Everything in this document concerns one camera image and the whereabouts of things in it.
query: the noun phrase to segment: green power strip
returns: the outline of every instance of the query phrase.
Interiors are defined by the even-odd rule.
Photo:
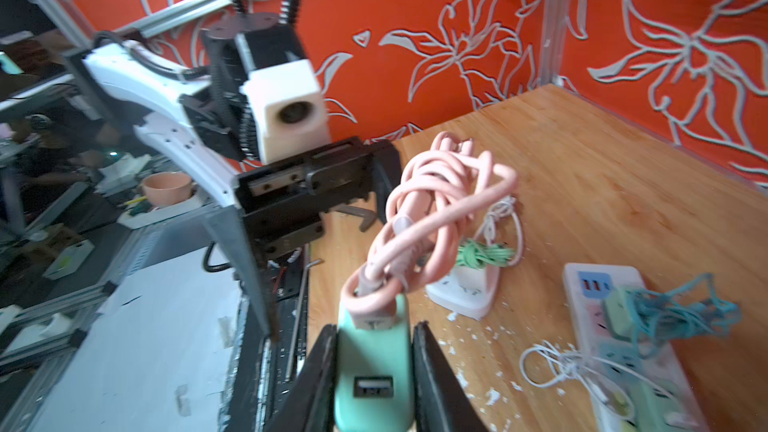
[[[677,388],[672,382],[654,379],[659,386],[672,395],[677,395]],[[634,417],[639,432],[682,432],[687,428],[668,425],[671,414],[682,414],[677,402],[662,394],[650,384],[638,381],[630,386],[629,396],[634,403]]]
[[[397,296],[395,325],[355,328],[339,310],[334,414],[341,432],[405,432],[413,424],[411,323],[406,296]]]

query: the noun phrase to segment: white camera housing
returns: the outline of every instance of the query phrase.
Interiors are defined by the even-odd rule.
[[[331,142],[328,111],[308,60],[254,70],[240,91],[248,98],[256,120],[262,163],[269,164]],[[306,102],[310,110],[301,120],[288,123],[281,111],[295,102]]]

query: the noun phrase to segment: wooden table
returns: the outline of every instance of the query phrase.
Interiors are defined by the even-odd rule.
[[[446,342],[448,362],[462,370],[489,428],[596,430],[580,383],[562,384],[560,395],[533,388],[518,367],[533,343],[575,344],[562,271],[588,262],[632,265],[659,291],[717,273],[718,292],[741,303],[744,320],[727,339],[674,348],[711,430],[768,430],[767,197],[555,86],[398,140],[403,164],[441,130],[474,138],[476,151],[493,151],[521,176],[524,257],[502,270],[493,310],[480,322],[450,322],[424,291],[409,296],[412,322],[429,320]],[[312,341],[336,322],[340,287],[380,228],[360,233],[359,218],[337,213],[325,220],[326,236],[312,245],[312,256],[325,259],[310,275]],[[503,225],[502,239],[514,243],[512,221]],[[493,406],[490,388],[503,397]]]

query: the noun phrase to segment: green rope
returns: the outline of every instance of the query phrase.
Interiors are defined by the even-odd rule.
[[[506,267],[514,256],[514,250],[504,245],[483,245],[467,239],[458,246],[456,265],[483,268],[486,264]]]

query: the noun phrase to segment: usb charging port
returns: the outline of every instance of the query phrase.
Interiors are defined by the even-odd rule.
[[[392,376],[355,377],[356,398],[390,398],[395,394]]]

